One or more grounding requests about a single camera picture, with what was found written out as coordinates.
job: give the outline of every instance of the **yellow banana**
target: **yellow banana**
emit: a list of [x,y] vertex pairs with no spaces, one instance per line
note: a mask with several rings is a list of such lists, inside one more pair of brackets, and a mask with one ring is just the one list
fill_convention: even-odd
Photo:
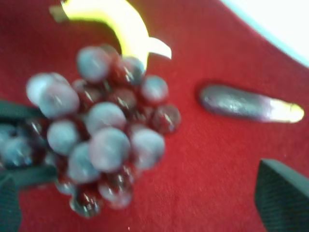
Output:
[[171,49],[149,37],[140,14],[126,0],[68,0],[50,8],[56,21],[84,20],[107,24],[116,34],[123,56],[138,58],[147,68],[150,52],[171,59]]

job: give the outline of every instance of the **red carpet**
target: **red carpet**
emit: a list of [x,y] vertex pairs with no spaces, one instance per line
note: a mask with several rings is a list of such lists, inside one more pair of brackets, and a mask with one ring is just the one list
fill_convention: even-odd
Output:
[[[102,25],[58,25],[57,0],[0,3],[0,97],[28,103],[27,78],[38,72],[78,77],[76,52],[116,45]],[[21,194],[22,232],[262,232],[253,193],[261,158],[309,175],[309,118],[261,124],[213,116],[197,104],[195,86],[216,81],[300,104],[309,112],[309,70],[241,23],[217,0],[130,0],[150,35],[166,42],[172,61],[151,56],[149,73],[166,78],[183,123],[167,139],[155,170],[136,185],[131,206],[86,220],[53,186]]]

